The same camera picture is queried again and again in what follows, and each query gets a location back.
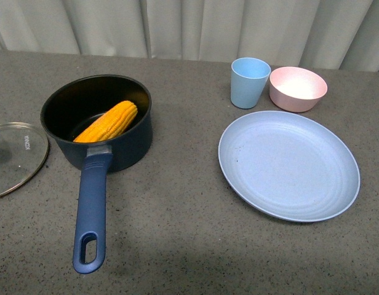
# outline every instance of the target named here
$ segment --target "plastic cup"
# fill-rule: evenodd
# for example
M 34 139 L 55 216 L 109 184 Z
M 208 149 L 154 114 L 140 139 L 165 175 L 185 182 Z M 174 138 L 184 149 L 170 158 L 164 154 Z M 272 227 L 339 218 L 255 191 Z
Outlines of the plastic cup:
M 262 94 L 270 72 L 270 66 L 257 58 L 243 57 L 232 62 L 232 104 L 241 109 L 253 108 Z

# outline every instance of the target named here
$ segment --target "corn on the cob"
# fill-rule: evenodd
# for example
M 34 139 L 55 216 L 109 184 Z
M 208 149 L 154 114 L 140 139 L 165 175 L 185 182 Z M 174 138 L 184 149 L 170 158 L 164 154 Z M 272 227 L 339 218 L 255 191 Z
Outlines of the corn on the cob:
M 124 133 L 137 113 L 138 109 L 133 102 L 122 101 L 104 113 L 73 141 L 75 143 L 94 143 L 114 138 Z

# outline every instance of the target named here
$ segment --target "blue handle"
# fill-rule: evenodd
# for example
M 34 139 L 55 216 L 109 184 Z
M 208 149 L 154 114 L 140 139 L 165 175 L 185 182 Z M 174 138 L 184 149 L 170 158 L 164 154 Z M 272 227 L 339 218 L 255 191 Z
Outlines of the blue handle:
M 73 267 L 78 273 L 94 272 L 105 260 L 106 174 L 112 158 L 112 153 L 105 152 L 84 159 L 73 247 Z M 95 259 L 86 262 L 87 244 L 94 240 L 97 241 Z

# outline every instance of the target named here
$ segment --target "pink bowl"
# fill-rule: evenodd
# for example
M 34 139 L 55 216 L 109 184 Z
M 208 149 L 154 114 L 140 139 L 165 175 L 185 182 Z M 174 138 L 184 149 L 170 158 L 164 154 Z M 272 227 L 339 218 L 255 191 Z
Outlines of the pink bowl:
M 270 98 L 276 106 L 286 111 L 308 111 L 326 92 L 325 80 L 307 69 L 285 66 L 270 74 Z

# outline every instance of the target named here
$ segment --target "light blue plate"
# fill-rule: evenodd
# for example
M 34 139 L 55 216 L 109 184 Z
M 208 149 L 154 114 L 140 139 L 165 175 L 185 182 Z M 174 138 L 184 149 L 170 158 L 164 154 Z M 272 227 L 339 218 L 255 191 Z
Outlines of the light blue plate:
M 276 218 L 330 219 L 359 193 L 351 151 L 330 130 L 297 114 L 262 111 L 238 118 L 223 132 L 218 157 L 235 192 Z

